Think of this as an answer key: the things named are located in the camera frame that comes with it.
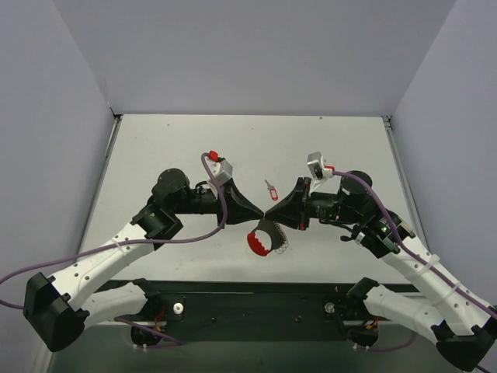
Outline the red plastic key tag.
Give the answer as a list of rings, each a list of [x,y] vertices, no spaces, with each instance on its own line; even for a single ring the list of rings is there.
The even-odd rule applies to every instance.
[[[269,194],[270,194],[271,199],[273,201],[277,201],[279,199],[277,191],[274,188],[272,188],[272,189],[269,190]]]

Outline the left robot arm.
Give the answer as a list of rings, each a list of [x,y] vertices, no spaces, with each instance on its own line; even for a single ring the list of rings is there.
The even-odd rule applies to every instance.
[[[193,189],[180,169],[167,169],[152,187],[151,197],[98,253],[49,277],[38,273],[26,284],[23,315],[49,351],[74,343],[85,329],[124,315],[152,319],[171,305],[145,279],[108,291],[100,288],[134,261],[159,249],[181,229],[181,214],[214,214],[228,225],[259,220],[264,213],[235,186],[228,171],[218,170],[218,185]]]

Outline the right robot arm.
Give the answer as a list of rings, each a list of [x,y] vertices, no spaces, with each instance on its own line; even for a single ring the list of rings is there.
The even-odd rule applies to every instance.
[[[301,231],[311,219],[349,228],[349,241],[399,272],[425,302],[406,298],[366,277],[350,289],[349,298],[371,315],[424,337],[454,367],[476,369],[496,342],[496,307],[462,285],[413,229],[384,206],[366,173],[326,167],[322,175],[339,176],[337,193],[317,191],[325,182],[323,177],[300,177],[291,193],[265,213],[266,218]]]

